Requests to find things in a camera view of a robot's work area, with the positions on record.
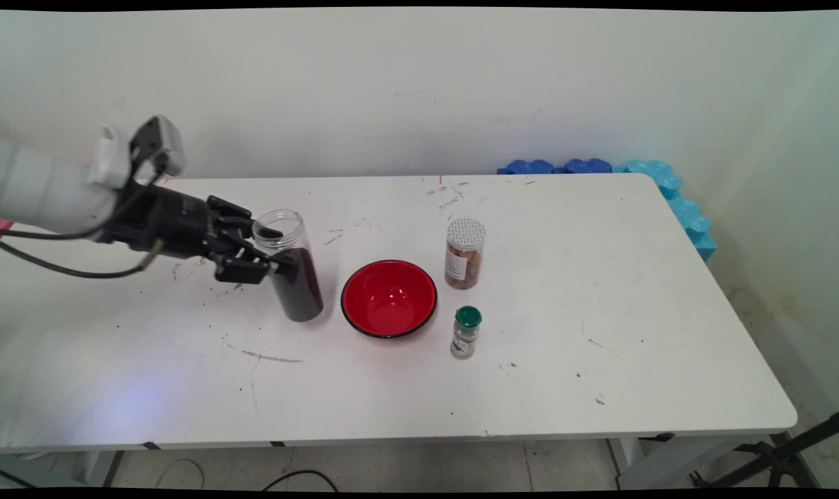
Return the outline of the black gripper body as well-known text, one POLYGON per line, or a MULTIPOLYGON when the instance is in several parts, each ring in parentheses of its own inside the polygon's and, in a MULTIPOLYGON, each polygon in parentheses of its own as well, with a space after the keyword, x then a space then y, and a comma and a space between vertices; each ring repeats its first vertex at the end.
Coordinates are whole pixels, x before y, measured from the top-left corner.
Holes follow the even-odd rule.
POLYGON ((211 254, 207 234, 211 211, 206 201, 153 184, 115 221, 106 225, 100 243, 124 243, 135 252, 149 252, 163 241, 160 254, 189 259, 211 254))

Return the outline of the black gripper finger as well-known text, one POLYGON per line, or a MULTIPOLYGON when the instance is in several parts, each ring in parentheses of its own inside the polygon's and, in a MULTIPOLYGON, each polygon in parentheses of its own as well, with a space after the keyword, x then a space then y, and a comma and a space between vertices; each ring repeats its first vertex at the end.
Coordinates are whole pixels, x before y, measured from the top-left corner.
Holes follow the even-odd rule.
POLYGON ((294 258, 270 256, 244 239, 209 239, 205 247, 219 282, 259 284, 269 274, 288 274, 297 266, 294 258))
POLYGON ((220 199, 216 196, 207 197, 208 231, 214 234, 222 233, 224 229, 236 229, 244 239, 279 239, 282 231, 277 231, 264 225, 254 227, 255 220, 252 212, 239 205, 220 199))

